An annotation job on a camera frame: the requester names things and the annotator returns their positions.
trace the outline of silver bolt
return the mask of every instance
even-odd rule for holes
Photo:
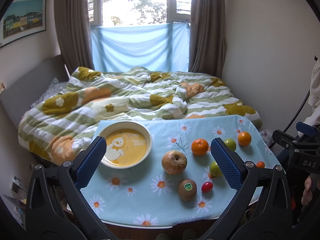
[[[254,164],[253,164],[253,162],[246,162],[245,166],[247,166],[248,168],[253,168]]]
[[[276,169],[277,169],[278,171],[282,171],[282,170],[283,170],[283,168],[282,168],[280,165],[277,165],[277,166],[276,166]]]
[[[64,163],[63,163],[63,166],[64,167],[69,167],[71,165],[71,161],[65,161]]]
[[[35,166],[35,170],[37,171],[37,170],[39,170],[39,169],[41,169],[42,168],[42,165],[41,164],[37,164],[36,166]]]

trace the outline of hand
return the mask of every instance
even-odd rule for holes
[[[308,205],[310,203],[310,201],[312,200],[312,192],[311,192],[311,184],[312,184],[312,181],[311,181],[311,178],[310,176],[306,179],[306,181],[304,182],[304,191],[303,191],[303,196],[302,196],[302,199],[301,199],[301,204],[302,205]],[[317,187],[318,189],[320,189],[320,180],[318,180],[318,183],[317,183]]]

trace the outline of kiwi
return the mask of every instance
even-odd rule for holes
[[[178,194],[184,201],[190,201],[197,195],[197,185],[192,179],[183,179],[178,185]]]

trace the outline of white wall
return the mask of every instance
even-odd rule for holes
[[[226,0],[222,78],[260,114],[263,128],[284,129],[305,98],[320,57],[320,23],[305,0]],[[306,105],[299,121],[312,113]],[[296,135],[295,123],[289,130]]]
[[[53,0],[46,3],[47,30],[36,33],[0,48],[0,81],[10,86],[23,74],[41,62],[60,53],[53,14]],[[28,187],[31,176],[31,155],[18,144],[17,131],[0,107],[0,194],[11,196],[11,178],[17,176]],[[4,200],[10,211],[13,205]]]

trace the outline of framed picture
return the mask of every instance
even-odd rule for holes
[[[46,30],[46,0],[14,0],[0,21],[0,48]]]

